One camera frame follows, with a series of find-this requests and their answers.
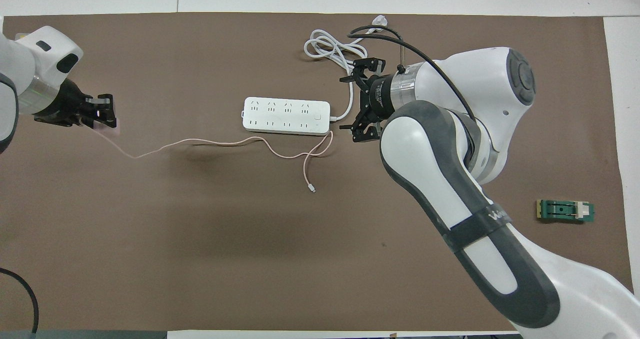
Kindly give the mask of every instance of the white power strip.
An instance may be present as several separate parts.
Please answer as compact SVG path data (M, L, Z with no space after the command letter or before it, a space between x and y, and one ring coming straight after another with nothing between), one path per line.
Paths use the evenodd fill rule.
M250 96L244 100L242 125L250 132L324 136L329 113L326 101Z

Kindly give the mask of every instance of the white power cord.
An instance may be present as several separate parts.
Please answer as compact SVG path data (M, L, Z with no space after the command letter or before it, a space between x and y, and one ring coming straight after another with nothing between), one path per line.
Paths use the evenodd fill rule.
M329 132L327 132L327 134L325 134L325 136L322 138L322 140L320 140L320 143L316 144L311 150L309 150L307 152L300 152L299 154L292 155L292 156L286 156L286 155L282 155L282 154L276 152L276 150L274 150L274 148L272 148L272 146L269 144L269 141L267 141L262 136L249 136L246 139L243 139L243 140L240 140L240 141L233 141L233 142L213 141L213 140L199 139L199 138L186 138L186 139L178 140L178 141L176 141L174 143L163 145L163 146L161 146L160 148L158 148L156 150L151 150L150 152L146 152L144 154L140 154L140 155L135 155L134 156L134 155L131 155L130 153L126 152L125 150L123 150L118 144L114 143L113 140L109 139L107 136L102 134L102 132L100 132L98 130L91 129L90 127L88 127L86 125L82 125L82 127L87 127L87 129L89 129L92 132L98 134L98 136L101 136L105 141L107 141L112 146L114 146L117 150L119 150L119 152L121 152L126 157L131 158L131 159L141 159L143 157L146 157L147 155L151 155L151 154L160 152L161 150L164 150L164 149L167 149L169 147L172 147L172 146L175 146L175 145L179 145L179 144L182 144L182 143L185 143L185 142L201 142L201 143L207 143L208 145L214 145L214 146L242 146L242 145L247 144L249 141L263 141L265 143L265 145L267 146L267 148L269 148L269 150L274 155L276 155L277 157L280 157L282 159L295 159L295 158L302 157L303 155L305 156L304 157L304 162L302 162L302 175L304 176L304 181L306 182L306 186L309 188L309 190L312 193L316 192L316 188L313 186L313 184L311 184L311 182L309 182L309 178L307 177L307 161L309 160L309 157L320 157L322 154L325 154L325 152L331 146L331 143L333 143L333 141L334 141L334 132L329 130ZM327 138L329 138L329 143L326 145L326 147L321 152L315 152L327 140Z
M386 26L387 18L385 18L384 15L378 15L373 19L371 24ZM380 32L382 30L369 29L366 31L366 33L371 34L376 31ZM354 62L352 60L346 59L343 52L349 52L361 59L366 58L368 56L367 50L365 49L365 47L358 44L361 40L362 39L359 38L350 43L342 43L325 30L315 29L311 32L309 40L304 43L303 49L304 53L308 57L313 59L327 58L343 68L347 72L347 75L351 75L352 70L354 70ZM354 83L349 83L349 105L347 106L347 109L340 116L330 116L329 120L332 123L342 120L352 110L352 106L354 106Z

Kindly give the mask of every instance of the power strip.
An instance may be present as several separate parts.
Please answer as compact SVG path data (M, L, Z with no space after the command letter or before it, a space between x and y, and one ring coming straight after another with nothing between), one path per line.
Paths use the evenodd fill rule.
M244 100L242 125L250 132L324 136L329 113L326 101L250 96Z

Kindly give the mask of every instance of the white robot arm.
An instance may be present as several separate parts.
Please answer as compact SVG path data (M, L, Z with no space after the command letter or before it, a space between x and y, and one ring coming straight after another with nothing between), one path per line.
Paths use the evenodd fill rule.
M464 94L468 112L429 63L380 75L384 61L367 58L341 79L361 88L361 111L343 128L355 142L368 141L387 120L380 137L387 173L525 339L640 338L640 302L631 292L608 273L526 239L480 187L502 171L514 129L533 104L526 59L494 47L434 62ZM365 69L376 73L366 77Z
M50 26L15 41L0 32L0 153L14 136L18 113L63 127L81 121L116 127L110 94L93 98L67 79L82 56L76 43Z

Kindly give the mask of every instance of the charging cable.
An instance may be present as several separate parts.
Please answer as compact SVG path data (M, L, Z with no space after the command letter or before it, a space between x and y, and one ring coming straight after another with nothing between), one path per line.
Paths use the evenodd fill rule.
M387 26L387 18L384 15L378 15L373 19L371 24ZM381 31L382 29L371 28L367 30L366 33L371 34L373 32ZM345 53L353 54L361 59L368 56L366 48L358 44L361 40L361 38L358 38L350 43L342 43L325 30L315 29L311 32L309 40L304 43L303 49L304 54L310 58L327 58L330 61L333 61L343 68L349 76L352 74L352 70L354 70L354 61L345 58ZM354 106L354 84L349 83L349 105L347 106L347 109L340 116L330 116L329 121L334 123L342 120L347 116L347 114L349 114L352 106Z
M178 140L178 141L176 141L174 143L163 145L163 146L161 146L160 148L158 148L156 150L151 150L150 152L146 152L144 154L140 154L140 155L135 155L134 156L134 155L131 155L130 153L126 152L125 150L123 150L113 140L109 139L107 136L102 134L102 132L100 132L98 130L95 130L95 129L91 129L91 127L88 127L87 125L82 125L82 126L83 127L87 127L92 132L98 134L98 136L101 136L105 141L110 143L110 145L114 146L119 152L121 152L123 155L125 155L126 157L128 157L130 159L141 159L141 158L146 157L147 155L158 153L158 152L160 152L162 150L165 150L165 149L167 149L169 147L180 145L180 144L186 143L186 142L200 142L200 143L206 143L207 145L212 145L212 146L243 146L243 145L246 145L246 144L249 144L249 143L254 143L255 141L262 141L262 142L265 143L267 148L269 148L270 152L272 152L274 155L276 155L277 157L280 157L282 159L295 159L295 158L299 158L299 157L304 156L304 161L302 162L302 175L304 176L304 181L306 182L306 186L309 188L311 193L315 193L316 192L316 187L313 186L313 184L311 184L311 182L309 182L309 178L307 177L307 162L309 161L310 157L320 157L321 155L325 154L325 152L331 146L331 143L333 143L333 141L334 141L334 132L329 130L329 132L327 132L327 134L325 134L325 136L322 138L322 140L320 140L320 142L318 144L316 144L311 150L306 151L306 152L300 152L299 154L292 155L292 156L286 156L286 155L282 155L282 154L276 152L276 150L274 150L274 148L272 148L272 146L269 144L269 141L267 141L262 136L249 136L246 139L243 139L243 140L240 140L240 141L232 141L232 142L213 141L213 140L199 139L199 138L186 138L186 139ZM318 150L318 148L320 148L322 146L322 144L327 140L327 138L329 138L329 143L327 143L326 147L324 147L324 149L322 151L316 152L316 150Z
M21 277L17 273L14 273L9 269L0 268L0 274L8 275L13 279L18 280L18 283L20 283L24 287L24 289L27 291L27 294L29 294L29 298L31 299L31 305L33 305L33 326L31 327L31 335L29 336L29 338L34 339L36 337L36 332L38 332L38 323L40 321L40 310L38 307L38 299L36 299L34 289L32 289L32 286L29 285L27 280L23 279L23 277Z

